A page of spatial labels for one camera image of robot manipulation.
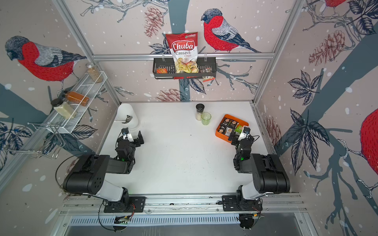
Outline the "orange storage box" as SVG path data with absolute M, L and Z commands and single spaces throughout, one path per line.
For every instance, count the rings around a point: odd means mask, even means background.
M 238 125 L 249 126 L 249 123 L 226 114 L 218 124 L 215 136 L 231 144 L 231 133 L 235 131 Z

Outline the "green cookie packet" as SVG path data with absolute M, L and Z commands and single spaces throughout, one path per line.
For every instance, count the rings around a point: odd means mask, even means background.
M 235 129 L 235 132 L 238 133 L 238 134 L 241 134 L 243 131 L 243 126 L 242 125 L 238 125 L 237 128 Z

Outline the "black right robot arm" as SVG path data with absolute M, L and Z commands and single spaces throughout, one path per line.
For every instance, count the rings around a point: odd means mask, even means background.
M 262 197 L 290 192 L 290 181 L 276 154 L 252 153 L 252 144 L 259 138 L 250 129 L 237 135 L 232 131 L 228 140 L 235 146 L 234 169 L 239 174 L 251 174 L 252 182 L 236 190 L 235 205 L 241 211 L 262 210 Z

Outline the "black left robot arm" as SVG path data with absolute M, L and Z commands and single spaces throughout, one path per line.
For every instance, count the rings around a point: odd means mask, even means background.
M 123 128 L 116 141 L 117 155 L 82 155 L 63 182 L 63 190 L 78 195 L 88 195 L 104 201 L 105 213 L 141 213 L 146 197 L 131 197 L 125 187 L 112 184 L 106 174 L 130 174 L 137 147 L 144 144 L 141 132 L 134 138 L 128 128 Z

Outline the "white rounded container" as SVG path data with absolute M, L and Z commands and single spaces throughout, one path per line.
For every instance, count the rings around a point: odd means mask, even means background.
M 139 128 L 139 119 L 130 104 L 122 103 L 117 110 L 117 115 L 114 121 L 120 124 L 122 128 L 128 128 L 129 131 L 136 131 Z

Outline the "green translucent cup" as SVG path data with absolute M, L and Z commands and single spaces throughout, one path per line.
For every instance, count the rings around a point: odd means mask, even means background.
M 210 121 L 211 121 L 211 118 L 212 118 L 212 116 L 211 116 L 210 113 L 208 113 L 208 112 L 203 112 L 203 113 L 201 114 L 201 122 L 202 122 L 202 124 L 203 124 L 203 125 L 209 125 L 209 123 L 210 123 Z

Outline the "black cap spice shaker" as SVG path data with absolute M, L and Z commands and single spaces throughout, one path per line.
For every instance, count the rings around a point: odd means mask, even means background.
M 204 107 L 205 106 L 202 103 L 197 104 L 196 107 L 195 107 L 196 108 L 196 116 L 195 117 L 198 121 L 202 120 L 201 116 L 204 112 Z

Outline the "orange sauce bottle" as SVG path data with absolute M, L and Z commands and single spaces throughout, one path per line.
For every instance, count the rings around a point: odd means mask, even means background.
M 67 101 L 71 102 L 72 104 L 80 105 L 86 107 L 90 101 L 87 96 L 84 96 L 80 93 L 75 91 L 64 91 L 64 96 Z

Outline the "black lid cream jar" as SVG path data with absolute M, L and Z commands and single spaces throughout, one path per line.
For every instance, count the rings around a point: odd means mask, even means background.
M 56 98 L 51 101 L 51 105 L 54 110 L 57 111 L 66 120 L 73 119 L 76 117 L 77 112 L 63 99 Z

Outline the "glass jar of grains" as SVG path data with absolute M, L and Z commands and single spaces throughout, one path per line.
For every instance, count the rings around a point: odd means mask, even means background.
M 101 76 L 101 72 L 99 71 L 98 67 L 93 63 L 87 63 L 86 67 L 87 67 L 87 73 L 89 74 L 91 79 L 95 83 L 101 83 L 102 82 L 102 76 Z

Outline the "red Chuba cassava chips bag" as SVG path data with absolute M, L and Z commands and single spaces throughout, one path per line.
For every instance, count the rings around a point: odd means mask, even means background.
M 176 73 L 199 73 L 198 33 L 167 34 L 166 40 L 173 56 Z

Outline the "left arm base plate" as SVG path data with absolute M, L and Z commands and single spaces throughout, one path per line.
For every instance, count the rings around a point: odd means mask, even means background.
M 127 201 L 107 202 L 104 207 L 104 213 L 141 213 L 144 210 L 145 196 L 129 197 Z

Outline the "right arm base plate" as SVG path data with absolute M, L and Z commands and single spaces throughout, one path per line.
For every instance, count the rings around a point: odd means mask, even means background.
M 223 211 L 262 211 L 262 201 L 261 200 L 245 200 L 241 198 L 240 200 L 236 195 L 222 195 L 221 200 L 218 202 L 222 205 Z

